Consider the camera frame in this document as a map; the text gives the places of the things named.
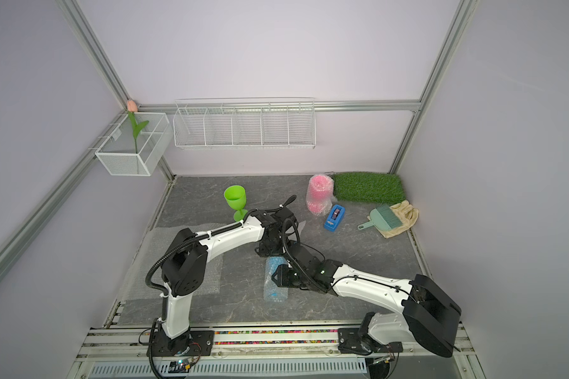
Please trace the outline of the blue plastic wine glass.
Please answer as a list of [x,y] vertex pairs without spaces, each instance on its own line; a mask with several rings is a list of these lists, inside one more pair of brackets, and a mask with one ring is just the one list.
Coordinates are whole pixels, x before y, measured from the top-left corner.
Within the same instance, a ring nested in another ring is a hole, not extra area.
[[268,303],[283,303],[288,299],[288,289],[278,287],[272,280],[272,276],[276,273],[277,268],[285,264],[286,260],[283,257],[268,257],[266,260],[263,296]]

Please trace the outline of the blue tape dispenser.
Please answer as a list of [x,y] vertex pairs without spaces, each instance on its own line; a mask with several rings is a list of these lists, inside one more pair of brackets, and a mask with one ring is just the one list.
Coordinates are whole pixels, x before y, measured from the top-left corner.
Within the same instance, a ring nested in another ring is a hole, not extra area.
[[329,232],[335,232],[338,229],[344,215],[346,214],[346,209],[341,205],[334,205],[330,210],[329,215],[324,223],[324,228]]

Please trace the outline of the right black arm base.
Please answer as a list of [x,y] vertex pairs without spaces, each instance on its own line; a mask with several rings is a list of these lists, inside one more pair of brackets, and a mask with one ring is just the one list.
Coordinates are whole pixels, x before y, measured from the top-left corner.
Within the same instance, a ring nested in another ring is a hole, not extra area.
[[368,356],[372,354],[398,354],[403,352],[400,342],[381,344],[368,334],[362,334],[359,328],[338,329],[338,350],[343,354]]

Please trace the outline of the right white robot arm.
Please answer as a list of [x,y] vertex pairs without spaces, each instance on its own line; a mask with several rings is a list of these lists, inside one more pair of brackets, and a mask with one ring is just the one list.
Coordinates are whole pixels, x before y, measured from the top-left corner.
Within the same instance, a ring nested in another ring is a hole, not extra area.
[[416,342],[434,355],[452,357],[461,310],[432,279],[420,274],[412,280],[385,278],[318,259],[290,220],[281,227],[280,238],[287,262],[272,276],[278,287],[355,298],[388,311],[367,313],[354,337],[341,338],[341,352],[368,356],[393,343]]

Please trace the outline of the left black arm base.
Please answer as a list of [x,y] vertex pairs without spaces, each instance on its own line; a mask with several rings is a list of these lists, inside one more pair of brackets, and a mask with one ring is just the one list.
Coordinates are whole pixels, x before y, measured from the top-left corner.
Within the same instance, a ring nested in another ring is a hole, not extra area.
[[190,330],[170,339],[164,330],[158,329],[150,337],[149,351],[153,357],[209,356],[214,338],[213,331]]

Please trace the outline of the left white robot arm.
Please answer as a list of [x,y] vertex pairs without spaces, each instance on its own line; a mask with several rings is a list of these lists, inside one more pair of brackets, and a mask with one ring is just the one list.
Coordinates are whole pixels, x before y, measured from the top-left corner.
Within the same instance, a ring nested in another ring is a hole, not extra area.
[[216,257],[238,247],[257,243],[261,257],[277,257],[285,252],[287,227],[292,217],[288,205],[292,195],[272,209],[254,209],[241,220],[207,232],[181,230],[168,251],[154,263],[145,276],[145,285],[158,290],[163,298],[158,318],[161,331],[169,340],[182,339],[190,331],[191,301],[204,281],[206,266]]

